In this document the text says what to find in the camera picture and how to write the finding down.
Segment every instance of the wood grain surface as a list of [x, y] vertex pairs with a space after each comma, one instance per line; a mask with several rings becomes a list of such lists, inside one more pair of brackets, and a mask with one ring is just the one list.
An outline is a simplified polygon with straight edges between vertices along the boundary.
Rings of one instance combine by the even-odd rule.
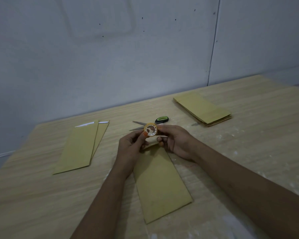
[[[69, 238], [111, 169], [119, 138], [137, 127], [132, 120], [153, 122], [159, 116], [299, 194], [299, 88], [252, 76], [195, 91], [233, 118], [204, 127], [168, 95], [37, 125], [0, 169], [0, 238]], [[95, 119], [111, 122], [91, 165], [52, 175], [71, 129]], [[194, 202], [146, 225], [131, 175], [116, 237], [267, 237], [200, 167], [171, 159]]]

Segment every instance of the hand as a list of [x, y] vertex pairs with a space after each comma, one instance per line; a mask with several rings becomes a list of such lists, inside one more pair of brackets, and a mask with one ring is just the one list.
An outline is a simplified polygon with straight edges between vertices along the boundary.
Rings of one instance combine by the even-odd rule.
[[158, 137], [158, 144], [165, 148], [167, 152], [175, 153], [177, 156], [194, 160], [195, 155], [190, 151], [192, 143], [198, 142], [188, 131], [176, 125], [158, 125], [160, 135], [167, 137]]
[[140, 156], [140, 149], [149, 143], [145, 141], [147, 132], [138, 130], [127, 134], [119, 141], [119, 148], [113, 169], [127, 178], [133, 171], [134, 165]]

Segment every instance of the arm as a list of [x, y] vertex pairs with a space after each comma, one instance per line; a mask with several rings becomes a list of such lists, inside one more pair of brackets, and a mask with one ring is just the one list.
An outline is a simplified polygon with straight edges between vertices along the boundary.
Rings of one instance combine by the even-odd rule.
[[120, 139], [116, 161], [107, 179], [72, 234], [74, 238], [112, 238], [118, 220], [124, 183], [131, 174], [147, 133], [132, 132]]
[[299, 238], [299, 196], [239, 165], [179, 126], [163, 125], [160, 146], [192, 159], [269, 236]]

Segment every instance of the person's left hand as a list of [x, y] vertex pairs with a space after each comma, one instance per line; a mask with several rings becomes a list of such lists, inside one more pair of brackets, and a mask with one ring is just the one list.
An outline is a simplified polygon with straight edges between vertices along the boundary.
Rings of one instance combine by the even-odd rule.
[[113, 170], [127, 178], [133, 171], [134, 165], [140, 156], [140, 149], [149, 143], [145, 141], [148, 137], [143, 130], [134, 131], [122, 137], [119, 141], [117, 156]]

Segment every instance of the wall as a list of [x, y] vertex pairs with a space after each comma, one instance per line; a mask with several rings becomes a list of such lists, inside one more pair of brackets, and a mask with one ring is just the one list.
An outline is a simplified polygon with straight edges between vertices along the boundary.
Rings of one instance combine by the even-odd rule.
[[209, 85], [287, 68], [299, 83], [299, 0], [221, 0]]
[[0, 0], [0, 153], [41, 122], [206, 86], [218, 1]]

